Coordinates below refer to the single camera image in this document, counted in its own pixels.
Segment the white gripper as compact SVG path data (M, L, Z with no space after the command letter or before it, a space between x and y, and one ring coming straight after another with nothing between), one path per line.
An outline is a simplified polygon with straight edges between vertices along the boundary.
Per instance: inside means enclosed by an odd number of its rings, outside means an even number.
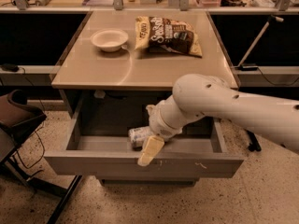
M149 128L154 135L144 141L141 156L137 161L139 166L148 166L161 151L164 141L182 133L181 128L172 128L164 121L160 105L147 105L146 110L149 114Z

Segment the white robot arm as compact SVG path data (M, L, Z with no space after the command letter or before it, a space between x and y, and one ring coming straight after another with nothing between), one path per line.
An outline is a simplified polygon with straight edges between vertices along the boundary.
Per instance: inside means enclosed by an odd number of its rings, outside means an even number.
M164 143L187 124L204 117L227 119L264 138L299 150L299 102L230 89L216 77L188 74L180 77L172 94L148 105L149 129L137 164L147 166Z

